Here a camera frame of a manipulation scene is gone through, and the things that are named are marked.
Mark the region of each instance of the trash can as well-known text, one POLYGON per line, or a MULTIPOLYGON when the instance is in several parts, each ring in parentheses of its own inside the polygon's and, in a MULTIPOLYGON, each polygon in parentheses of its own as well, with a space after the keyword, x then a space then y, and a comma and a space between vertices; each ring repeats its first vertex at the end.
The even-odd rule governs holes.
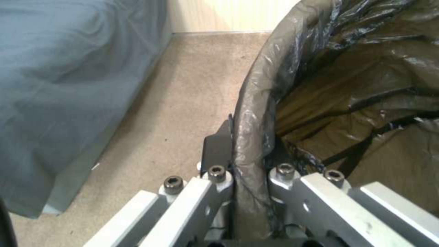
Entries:
POLYGON ((439 3, 302 0, 273 31, 233 116, 234 234, 281 228, 267 171, 338 169, 438 213, 439 3))

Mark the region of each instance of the bed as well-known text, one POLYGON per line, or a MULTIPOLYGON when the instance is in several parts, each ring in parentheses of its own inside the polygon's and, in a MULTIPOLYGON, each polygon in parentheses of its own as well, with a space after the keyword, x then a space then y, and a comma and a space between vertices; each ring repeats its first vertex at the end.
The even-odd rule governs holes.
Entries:
POLYGON ((166 1, 4 0, 0 30, 0 196, 59 214, 166 47, 166 1))

